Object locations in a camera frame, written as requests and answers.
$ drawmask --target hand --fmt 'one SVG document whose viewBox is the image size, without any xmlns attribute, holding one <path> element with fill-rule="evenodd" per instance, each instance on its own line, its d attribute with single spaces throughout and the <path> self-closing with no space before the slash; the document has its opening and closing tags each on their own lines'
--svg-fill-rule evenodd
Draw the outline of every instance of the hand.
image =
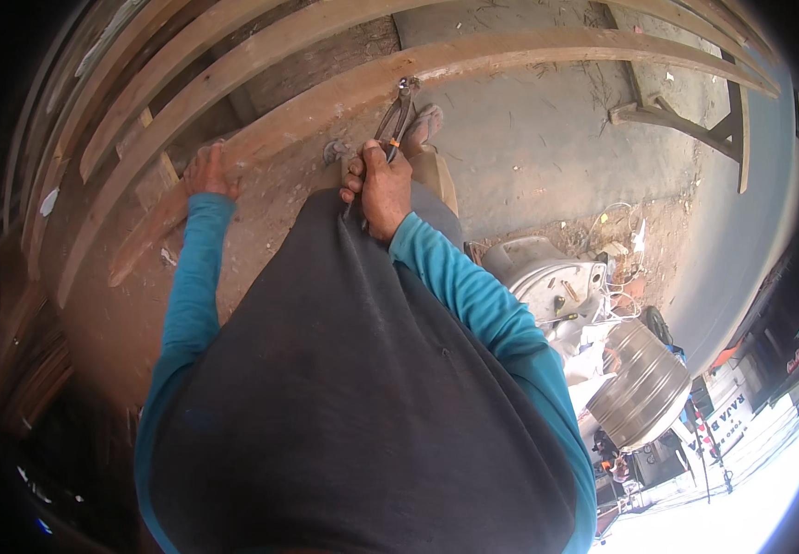
<svg viewBox="0 0 799 554">
<path fill-rule="evenodd" d="M 397 151 L 388 164 L 381 144 L 368 140 L 362 146 L 362 159 L 350 160 L 347 169 L 341 199 L 350 203 L 356 193 L 362 193 L 362 213 L 369 220 L 369 234 L 390 243 L 397 227 L 412 212 L 412 166 L 402 151 Z M 360 178 L 363 169 L 365 183 Z"/>
<path fill-rule="evenodd" d="M 184 169 L 184 183 L 188 188 L 188 194 L 218 193 L 236 201 L 239 197 L 239 180 L 228 183 L 225 179 L 224 169 L 221 167 L 223 150 L 223 140 L 199 149 L 194 159 Z"/>
</svg>

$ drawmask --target blue long sleeve shirt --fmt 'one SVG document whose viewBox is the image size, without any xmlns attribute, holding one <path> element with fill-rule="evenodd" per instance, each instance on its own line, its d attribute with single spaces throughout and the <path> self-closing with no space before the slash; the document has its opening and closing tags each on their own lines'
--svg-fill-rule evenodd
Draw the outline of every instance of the blue long sleeve shirt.
<svg viewBox="0 0 799 554">
<path fill-rule="evenodd" d="M 236 205 L 216 193 L 188 200 L 184 248 L 165 312 L 160 358 L 153 369 L 135 445 L 140 513 L 165 552 L 177 552 L 153 513 L 148 482 L 157 423 L 187 369 L 218 335 L 218 288 L 224 235 Z M 393 237 L 390 255 L 422 280 L 520 386 L 544 417 L 569 461 L 578 493 L 575 530 L 564 552 L 586 552 L 596 529 L 596 491 L 587 447 L 572 411 L 562 362 L 524 304 L 413 212 Z"/>
</svg>

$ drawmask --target wooden plank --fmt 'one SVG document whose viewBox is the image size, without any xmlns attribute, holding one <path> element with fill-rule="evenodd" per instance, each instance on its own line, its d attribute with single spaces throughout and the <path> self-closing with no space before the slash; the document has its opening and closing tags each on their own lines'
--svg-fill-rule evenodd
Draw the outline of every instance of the wooden plank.
<svg viewBox="0 0 799 554">
<path fill-rule="evenodd" d="M 61 137 L 54 150 L 55 158 L 72 155 L 79 134 L 101 105 L 119 73 L 140 52 L 150 37 L 189 2 L 190 0 L 150 0 L 131 18 L 109 46 L 103 46 L 105 52 L 101 60 L 90 71 L 82 92 L 73 104 L 70 117 L 64 122 Z"/>
<path fill-rule="evenodd" d="M 198 103 L 182 92 L 163 108 L 163 112 L 171 108 L 168 117 L 176 123 L 172 136 L 188 124 L 182 117 L 188 107 L 193 110 L 192 116 L 200 114 L 240 84 L 305 46 L 373 18 L 438 1 L 444 0 L 320 0 L 275 21 L 218 59 L 185 89 L 198 90 L 206 100 Z M 228 9 L 220 7 L 225 4 Z M 200 16 L 175 36 L 110 107 L 79 162 L 83 179 L 87 181 L 100 166 L 115 144 L 119 129 L 126 127 L 177 72 L 216 41 L 276 4 L 279 3 L 270 0 L 221 0 L 204 14 L 206 18 Z M 184 105 L 188 100 L 192 104 Z"/>
<path fill-rule="evenodd" d="M 720 47 L 721 50 L 726 50 L 736 60 L 752 69 L 760 78 L 763 79 L 775 94 L 781 91 L 781 86 L 777 80 L 764 69 L 760 62 L 754 59 L 747 51 L 742 48 L 737 42 L 720 32 L 716 27 L 693 14 L 692 12 L 683 9 L 682 7 L 673 4 L 669 0 L 608 0 L 610 4 L 623 6 L 636 10 L 640 13 L 645 13 L 654 18 L 659 18 L 676 27 L 682 28 L 694 35 L 700 36 L 708 42 L 712 42 Z"/>
<path fill-rule="evenodd" d="M 116 79 L 131 57 L 143 47 L 141 38 L 146 42 L 153 33 L 162 27 L 167 18 L 159 20 L 157 17 L 165 16 L 170 12 L 163 6 L 163 3 L 176 3 L 175 6 L 183 6 L 188 1 L 151 0 L 143 8 L 141 8 L 141 4 L 124 4 L 123 8 L 126 8 L 127 11 L 117 11 L 117 14 L 109 21 L 112 24 L 114 19 L 121 18 L 125 23 L 128 19 L 126 28 L 120 34 L 110 35 L 107 35 L 107 28 L 104 28 L 101 37 L 92 47 L 98 49 L 99 55 L 93 56 L 91 60 L 83 60 L 86 63 L 85 72 L 79 77 L 52 129 L 30 192 L 22 238 L 22 250 L 27 254 L 30 278 L 39 278 L 39 252 L 47 225 L 47 218 L 39 213 L 39 204 L 57 187 L 57 183 L 61 182 L 61 177 L 70 162 L 69 151 L 73 149 L 73 145 L 82 131 L 78 125 L 86 120 L 86 113 L 90 112 L 94 105 L 92 101 L 100 102 L 103 94 L 107 92 L 106 90 L 97 92 L 97 89 L 107 86 L 108 83 L 112 83 L 113 79 Z M 156 28 L 152 28 L 154 23 L 157 24 Z"/>
<path fill-rule="evenodd" d="M 742 46 L 749 46 L 750 48 L 760 52 L 760 55 L 770 61 L 777 61 L 775 53 L 769 48 L 763 39 L 757 36 L 748 25 L 742 20 L 732 14 L 725 6 L 713 0 L 682 0 L 683 4 L 689 6 L 690 9 L 709 21 L 716 28 L 720 29 L 723 33 L 735 39 Z"/>
<path fill-rule="evenodd" d="M 33 110 L 33 117 L 27 131 L 25 153 L 20 162 L 23 170 L 20 212 L 24 215 L 24 229 L 22 231 L 22 250 L 26 253 L 30 240 L 30 227 L 34 223 L 32 214 L 36 211 L 39 200 L 39 186 L 45 169 L 43 161 L 51 156 L 54 149 L 54 140 L 60 132 L 60 125 L 66 120 L 64 110 L 69 110 L 76 99 L 76 85 L 68 90 L 55 90 L 57 83 L 64 74 L 73 76 L 83 60 L 83 56 L 97 40 L 97 37 L 107 27 L 108 22 L 117 12 L 123 0 L 98 0 L 82 16 L 81 22 L 72 31 L 71 38 L 64 46 L 54 63 L 45 89 L 39 97 L 39 102 Z"/>
<path fill-rule="evenodd" d="M 138 135 L 152 121 L 153 115 L 150 114 L 150 109 L 144 108 L 144 111 L 135 120 L 134 125 L 128 127 L 126 135 L 117 144 L 117 155 L 120 160 L 125 155 L 126 149 L 131 147 L 132 142 L 138 138 Z M 163 151 L 159 154 L 159 159 L 153 162 L 153 165 L 147 169 L 140 179 L 138 186 L 135 187 L 134 194 L 138 197 L 138 201 L 144 207 L 144 210 L 150 211 L 159 202 L 159 197 L 171 189 L 178 181 L 178 174 L 172 165 L 172 159 Z"/>
<path fill-rule="evenodd" d="M 46 78 L 48 77 L 49 71 L 52 69 L 52 64 L 54 63 L 55 57 L 58 55 L 58 52 L 61 50 L 61 47 L 64 44 L 64 41 L 67 40 L 67 36 L 73 30 L 73 26 L 76 25 L 77 19 L 85 12 L 85 8 L 88 7 L 88 3 L 91 0 L 82 0 L 79 2 L 76 7 L 73 9 L 73 12 L 67 16 L 64 20 L 61 28 L 58 30 L 57 35 L 54 36 L 52 39 L 51 44 L 46 50 L 46 54 L 42 57 L 42 61 L 39 62 L 39 68 L 36 71 L 36 74 L 33 76 L 33 81 L 30 83 L 30 88 L 27 91 L 27 97 L 24 99 L 24 106 L 21 108 L 21 113 L 18 115 L 17 123 L 15 124 L 15 131 L 12 133 L 12 140 L 11 144 L 8 147 L 8 159 L 6 160 L 6 176 L 5 181 L 3 182 L 3 201 L 2 201 L 2 234 L 6 236 L 9 232 L 9 228 L 11 225 L 11 197 L 12 191 L 15 186 L 15 172 L 17 170 L 17 159 L 18 154 L 21 149 L 21 144 L 24 141 L 24 133 L 27 130 L 28 123 L 30 122 L 30 115 L 33 112 L 33 107 L 37 105 L 37 100 L 39 99 L 39 92 L 42 89 L 42 85 L 46 82 Z M 25 203 L 22 203 L 21 208 L 23 209 L 26 207 Z"/>
<path fill-rule="evenodd" d="M 650 125 L 658 125 L 660 127 L 670 127 L 689 135 L 693 139 L 700 140 L 733 160 L 736 159 L 732 149 L 732 143 L 729 141 L 716 140 L 711 137 L 710 132 L 706 128 L 654 105 L 637 106 L 634 109 L 619 110 L 612 115 L 612 119 L 649 123 Z"/>
<path fill-rule="evenodd" d="M 505 67 L 573 60 L 668 63 L 711 72 L 732 81 L 747 81 L 749 86 L 760 88 L 759 82 L 752 81 L 754 78 L 749 73 L 727 61 L 654 36 L 591 28 L 552 28 L 466 36 L 454 42 L 427 44 L 373 60 L 295 96 L 227 141 L 223 160 L 225 173 L 228 179 L 237 179 L 249 168 L 265 162 L 282 149 L 314 136 L 344 114 L 352 114 L 392 98 L 396 94 L 396 83 L 406 75 L 431 81 L 469 72 L 499 71 Z M 150 133 L 153 125 L 148 127 L 146 133 Z M 114 175 L 110 176 L 73 244 L 58 287 L 58 301 L 62 306 L 69 297 L 73 278 L 85 252 L 95 240 L 98 228 L 132 182 L 128 172 L 117 175 L 118 171 L 119 168 L 114 175 L 125 180 L 117 181 Z M 184 216 L 187 210 L 186 198 L 182 194 L 184 189 L 179 184 L 163 195 L 160 218 L 154 216 L 154 211 L 150 212 L 132 233 L 132 243 L 127 241 L 120 247 L 117 254 L 119 260 L 132 262 L 139 259 L 144 249 L 149 247 L 145 245 L 154 244 L 181 221 L 183 217 L 179 218 L 179 215 L 182 204 Z M 164 223 L 165 218 L 174 222 L 171 227 Z M 124 261 L 117 262 L 116 259 L 111 269 L 125 274 L 131 271 Z"/>
<path fill-rule="evenodd" d="M 183 28 L 135 75 L 108 109 L 79 161 L 83 180 L 88 181 L 122 131 L 175 75 L 222 38 L 281 2 L 221 0 Z"/>
<path fill-rule="evenodd" d="M 723 58 L 732 58 L 723 53 Z M 732 149 L 738 160 L 738 194 L 747 190 L 747 176 L 751 170 L 751 110 L 747 100 L 747 90 L 741 90 L 738 83 L 726 83 L 729 93 L 729 117 L 732 126 Z"/>
</svg>

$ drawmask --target right hand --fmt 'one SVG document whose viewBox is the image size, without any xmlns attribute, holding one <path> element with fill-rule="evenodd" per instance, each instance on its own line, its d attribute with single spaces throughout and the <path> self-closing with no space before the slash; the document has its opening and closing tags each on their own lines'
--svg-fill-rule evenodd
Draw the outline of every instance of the right hand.
<svg viewBox="0 0 799 554">
<path fill-rule="evenodd" d="M 390 244 L 400 223 L 412 212 L 412 166 L 402 151 L 388 164 L 377 140 L 362 146 L 362 159 L 348 163 L 341 199 L 348 204 L 362 193 L 362 213 L 369 220 L 369 234 Z M 366 182 L 360 175 L 366 170 Z"/>
</svg>

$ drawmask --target metal drum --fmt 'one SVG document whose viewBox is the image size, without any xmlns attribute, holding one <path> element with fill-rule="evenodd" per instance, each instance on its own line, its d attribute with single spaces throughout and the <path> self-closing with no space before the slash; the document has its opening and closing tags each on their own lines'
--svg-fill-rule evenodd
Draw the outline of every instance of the metal drum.
<svg viewBox="0 0 799 554">
<path fill-rule="evenodd" d="M 636 319 L 617 324 L 606 341 L 605 371 L 615 371 L 587 409 L 612 441 L 633 451 L 657 439 L 682 412 L 692 377 Z"/>
</svg>

